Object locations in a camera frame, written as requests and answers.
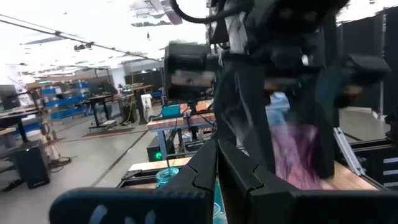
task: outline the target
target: concrete floor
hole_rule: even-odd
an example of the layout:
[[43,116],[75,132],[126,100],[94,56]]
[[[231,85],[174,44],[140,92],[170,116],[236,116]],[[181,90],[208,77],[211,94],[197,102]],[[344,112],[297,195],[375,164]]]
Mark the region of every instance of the concrete floor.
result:
[[[387,126],[371,114],[341,111],[341,127],[355,139],[372,140],[384,137]],[[0,192],[0,223],[48,223],[48,212],[54,199],[66,190],[77,187],[114,187],[132,164],[147,161],[146,147],[155,136],[145,126],[134,124],[133,134],[80,139],[89,132],[92,117],[78,118],[58,124],[58,150],[72,157],[71,164],[52,174],[51,183],[34,190],[26,185],[10,192]]]

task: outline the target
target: purple fabric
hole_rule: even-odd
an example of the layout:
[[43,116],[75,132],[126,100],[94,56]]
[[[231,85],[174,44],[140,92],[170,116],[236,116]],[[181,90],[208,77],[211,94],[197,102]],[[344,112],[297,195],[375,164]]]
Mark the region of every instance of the purple fabric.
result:
[[317,130],[313,126],[270,125],[276,174],[302,190],[321,188],[321,180],[312,169]]

